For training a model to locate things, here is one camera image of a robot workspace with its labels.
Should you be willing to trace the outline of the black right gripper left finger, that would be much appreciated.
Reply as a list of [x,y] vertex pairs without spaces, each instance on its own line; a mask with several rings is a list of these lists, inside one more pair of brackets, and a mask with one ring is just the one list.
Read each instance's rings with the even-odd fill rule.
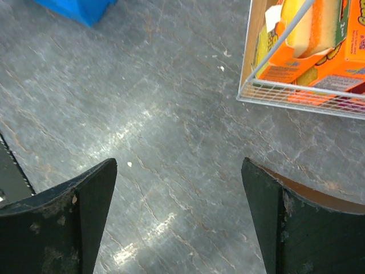
[[93,273],[117,176],[106,159],[1,208],[1,273]]

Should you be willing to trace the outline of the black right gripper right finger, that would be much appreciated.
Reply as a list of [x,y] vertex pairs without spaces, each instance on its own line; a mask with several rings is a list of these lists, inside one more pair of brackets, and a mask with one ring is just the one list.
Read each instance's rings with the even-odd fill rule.
[[267,273],[364,273],[364,205],[250,158],[241,175]]

